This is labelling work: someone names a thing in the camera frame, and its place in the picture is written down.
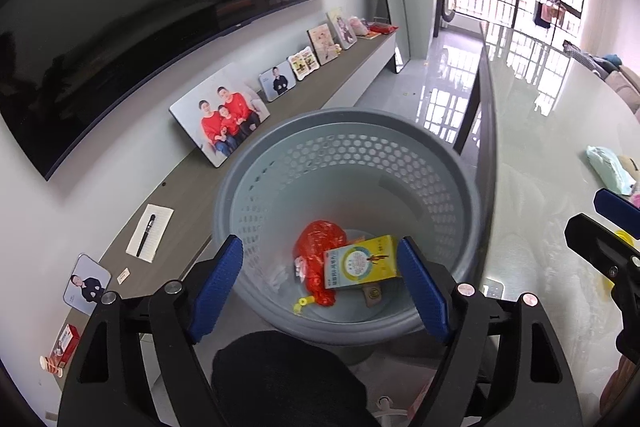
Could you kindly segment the person right hand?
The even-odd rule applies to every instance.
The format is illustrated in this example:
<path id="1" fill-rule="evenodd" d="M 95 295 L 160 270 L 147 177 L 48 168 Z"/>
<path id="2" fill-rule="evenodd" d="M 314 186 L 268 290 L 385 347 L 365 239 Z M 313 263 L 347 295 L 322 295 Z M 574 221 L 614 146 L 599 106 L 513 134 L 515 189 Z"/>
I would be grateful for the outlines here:
<path id="1" fill-rule="evenodd" d="M 604 415 L 614 404 L 617 398 L 623 393 L 631 378 L 634 376 L 636 366 L 623 355 L 618 361 L 617 369 L 611 375 L 605 385 L 599 403 L 600 414 Z"/>

